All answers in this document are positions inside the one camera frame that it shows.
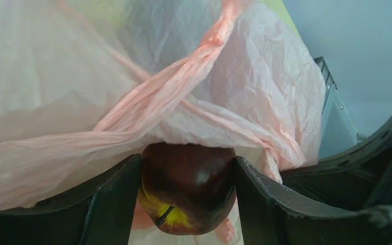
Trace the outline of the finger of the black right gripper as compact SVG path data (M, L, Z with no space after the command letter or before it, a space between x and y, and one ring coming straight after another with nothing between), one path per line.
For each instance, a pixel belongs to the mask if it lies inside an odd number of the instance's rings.
M281 176L285 186L337 208L357 211L392 205L392 116L354 147Z

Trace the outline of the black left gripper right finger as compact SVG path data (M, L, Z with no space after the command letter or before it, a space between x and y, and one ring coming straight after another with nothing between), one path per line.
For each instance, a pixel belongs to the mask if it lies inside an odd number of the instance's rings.
M348 211L317 202L235 162L245 244L392 244L392 206Z

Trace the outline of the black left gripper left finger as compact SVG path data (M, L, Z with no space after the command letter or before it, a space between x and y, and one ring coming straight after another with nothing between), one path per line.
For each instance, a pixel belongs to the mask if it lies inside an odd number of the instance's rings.
M127 244L141 177L141 156L32 208L0 211L0 244Z

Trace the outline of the dark red fake apple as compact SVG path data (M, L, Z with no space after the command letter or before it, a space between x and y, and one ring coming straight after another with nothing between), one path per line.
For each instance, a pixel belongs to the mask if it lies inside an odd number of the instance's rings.
M138 201L167 234L203 235L226 220L236 201L233 148L148 145L141 154Z

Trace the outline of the pink plastic bag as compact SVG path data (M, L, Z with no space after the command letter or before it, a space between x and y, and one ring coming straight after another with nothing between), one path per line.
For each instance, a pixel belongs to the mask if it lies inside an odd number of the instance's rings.
M315 165L325 82L282 1L0 1L0 211L148 144Z

